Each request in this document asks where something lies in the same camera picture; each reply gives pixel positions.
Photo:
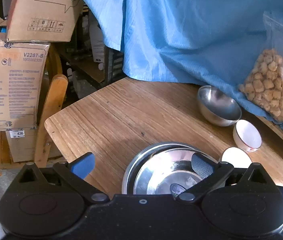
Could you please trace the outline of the large white red-rimmed bowl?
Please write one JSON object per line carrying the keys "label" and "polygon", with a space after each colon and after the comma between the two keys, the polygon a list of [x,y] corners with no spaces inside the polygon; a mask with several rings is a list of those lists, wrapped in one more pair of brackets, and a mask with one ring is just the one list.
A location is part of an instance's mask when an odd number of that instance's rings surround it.
{"label": "large white red-rimmed bowl", "polygon": [[235,168],[248,168],[252,164],[247,153],[237,147],[229,147],[224,150],[219,161],[230,163]]}

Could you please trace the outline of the steel plate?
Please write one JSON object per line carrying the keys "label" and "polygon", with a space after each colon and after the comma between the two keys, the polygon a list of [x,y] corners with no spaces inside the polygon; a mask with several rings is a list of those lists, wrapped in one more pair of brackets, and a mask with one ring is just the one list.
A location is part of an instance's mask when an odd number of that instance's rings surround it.
{"label": "steel plate", "polygon": [[193,170],[192,156],[197,150],[180,147],[153,153],[133,176],[128,193],[169,194],[176,183],[189,189],[203,179],[203,172]]}
{"label": "steel plate", "polygon": [[197,148],[194,148],[193,146],[181,142],[161,142],[151,145],[143,149],[141,152],[139,152],[129,163],[124,173],[124,177],[122,179],[122,186],[121,186],[122,194],[133,194],[133,193],[128,193],[127,190],[130,188],[129,185],[132,182],[133,176],[137,173],[137,169],[141,167],[142,161],[146,161],[146,159],[149,158],[153,153],[157,153],[162,150],[169,150],[172,148],[180,148],[180,147],[190,148],[198,151]]}

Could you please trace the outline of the small white red-rimmed bowl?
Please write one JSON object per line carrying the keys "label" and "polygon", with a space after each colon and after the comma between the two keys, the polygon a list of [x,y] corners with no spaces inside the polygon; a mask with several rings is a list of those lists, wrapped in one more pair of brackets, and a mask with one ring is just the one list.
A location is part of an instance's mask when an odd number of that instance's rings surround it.
{"label": "small white red-rimmed bowl", "polygon": [[256,127],[247,120],[239,120],[233,128],[233,139],[238,148],[255,152],[262,145],[262,138]]}

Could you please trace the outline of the stainless steel bowl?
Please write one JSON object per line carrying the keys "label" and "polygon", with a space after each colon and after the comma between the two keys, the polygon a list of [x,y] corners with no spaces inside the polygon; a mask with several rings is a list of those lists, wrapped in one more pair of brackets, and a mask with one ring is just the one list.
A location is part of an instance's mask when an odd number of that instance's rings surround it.
{"label": "stainless steel bowl", "polygon": [[242,110],[231,97],[213,86],[202,86],[197,92],[200,113],[211,124],[228,127],[241,119]]}

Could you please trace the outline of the wooden chair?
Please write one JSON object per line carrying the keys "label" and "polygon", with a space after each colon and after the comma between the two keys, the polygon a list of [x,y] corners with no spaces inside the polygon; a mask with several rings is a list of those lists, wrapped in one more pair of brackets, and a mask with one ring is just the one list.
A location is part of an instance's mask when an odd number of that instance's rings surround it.
{"label": "wooden chair", "polygon": [[[60,55],[53,44],[50,45],[45,67],[48,71],[50,86],[46,94],[37,129],[35,152],[31,158],[31,161],[35,162],[38,167],[46,167],[51,160],[49,153],[52,146],[52,139],[48,135],[44,124],[46,119],[62,109],[68,87],[68,79],[62,74]],[[19,168],[25,164],[24,161],[15,163],[11,153],[12,151],[10,150],[6,133],[0,132],[0,169]]]}

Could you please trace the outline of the clear bag of snacks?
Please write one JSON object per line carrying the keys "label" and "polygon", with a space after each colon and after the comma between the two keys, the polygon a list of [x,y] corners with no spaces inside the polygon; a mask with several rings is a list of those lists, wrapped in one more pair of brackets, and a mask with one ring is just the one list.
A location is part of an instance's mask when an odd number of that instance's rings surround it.
{"label": "clear bag of snacks", "polygon": [[267,39],[263,51],[239,90],[247,100],[283,122],[283,23],[263,14]]}

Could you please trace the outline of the lower printed cardboard box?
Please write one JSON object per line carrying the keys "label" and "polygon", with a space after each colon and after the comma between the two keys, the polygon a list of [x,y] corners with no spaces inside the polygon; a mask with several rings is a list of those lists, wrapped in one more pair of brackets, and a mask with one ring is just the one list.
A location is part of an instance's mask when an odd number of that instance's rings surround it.
{"label": "lower printed cardboard box", "polygon": [[49,47],[47,43],[11,43],[0,32],[0,131],[36,128]]}

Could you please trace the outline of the blue cloth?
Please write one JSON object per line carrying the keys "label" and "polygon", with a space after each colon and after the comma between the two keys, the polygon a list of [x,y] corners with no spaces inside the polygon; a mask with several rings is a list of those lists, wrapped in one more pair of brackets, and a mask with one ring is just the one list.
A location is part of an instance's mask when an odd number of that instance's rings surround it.
{"label": "blue cloth", "polygon": [[248,112],[239,92],[266,42],[263,14],[283,23],[283,0],[84,0],[104,44],[124,54],[136,80],[212,85]]}

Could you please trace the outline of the upper cardboard box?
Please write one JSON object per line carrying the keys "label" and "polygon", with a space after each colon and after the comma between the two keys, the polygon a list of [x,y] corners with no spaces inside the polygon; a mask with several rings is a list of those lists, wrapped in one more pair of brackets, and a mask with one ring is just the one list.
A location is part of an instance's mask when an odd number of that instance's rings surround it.
{"label": "upper cardboard box", "polygon": [[83,0],[12,0],[7,19],[9,42],[69,42]]}

